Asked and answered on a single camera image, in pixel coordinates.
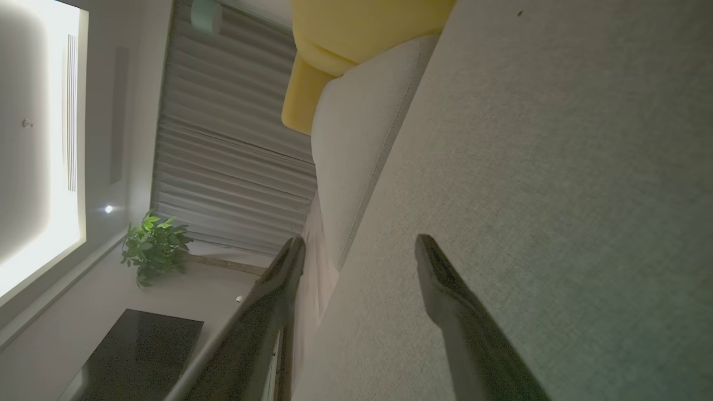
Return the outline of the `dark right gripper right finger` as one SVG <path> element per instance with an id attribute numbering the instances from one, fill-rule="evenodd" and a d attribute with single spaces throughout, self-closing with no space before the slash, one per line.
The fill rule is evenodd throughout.
<path id="1" fill-rule="evenodd" d="M 458 400 L 548 400 L 542 386 L 436 240 L 415 241 L 428 317 L 440 328 Z"/>

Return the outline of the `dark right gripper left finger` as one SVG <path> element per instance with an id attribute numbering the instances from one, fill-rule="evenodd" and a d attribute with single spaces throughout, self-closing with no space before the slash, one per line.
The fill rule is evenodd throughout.
<path id="1" fill-rule="evenodd" d="M 288 239 L 227 324 L 189 363 L 167 399 L 260 399 L 277 335 L 295 316 L 304 264 L 305 241 L 300 236 Z"/>

